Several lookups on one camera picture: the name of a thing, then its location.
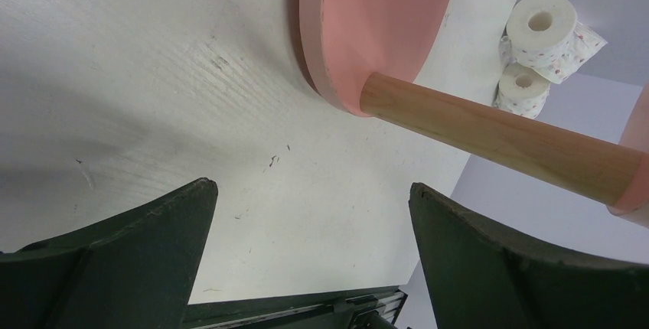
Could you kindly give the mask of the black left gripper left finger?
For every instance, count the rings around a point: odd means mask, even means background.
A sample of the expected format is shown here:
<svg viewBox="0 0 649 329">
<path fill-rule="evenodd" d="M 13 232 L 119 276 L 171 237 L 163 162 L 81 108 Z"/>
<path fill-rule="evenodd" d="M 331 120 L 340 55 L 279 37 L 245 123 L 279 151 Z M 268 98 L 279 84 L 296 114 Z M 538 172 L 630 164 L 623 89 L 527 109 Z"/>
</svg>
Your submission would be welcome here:
<svg viewBox="0 0 649 329">
<path fill-rule="evenodd" d="M 216 209 L 200 178 L 1 256 L 3 328 L 179 328 Z"/>
</svg>

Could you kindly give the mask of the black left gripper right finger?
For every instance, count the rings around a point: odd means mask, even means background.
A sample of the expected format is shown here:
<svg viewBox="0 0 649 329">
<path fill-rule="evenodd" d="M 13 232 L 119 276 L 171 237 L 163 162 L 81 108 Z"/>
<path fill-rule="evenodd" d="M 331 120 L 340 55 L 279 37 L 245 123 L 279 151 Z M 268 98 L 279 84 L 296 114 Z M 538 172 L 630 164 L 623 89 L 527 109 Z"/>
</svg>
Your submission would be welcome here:
<svg viewBox="0 0 649 329">
<path fill-rule="evenodd" d="M 646 328 L 648 267 L 578 252 L 422 183 L 409 213 L 440 328 Z"/>
</svg>

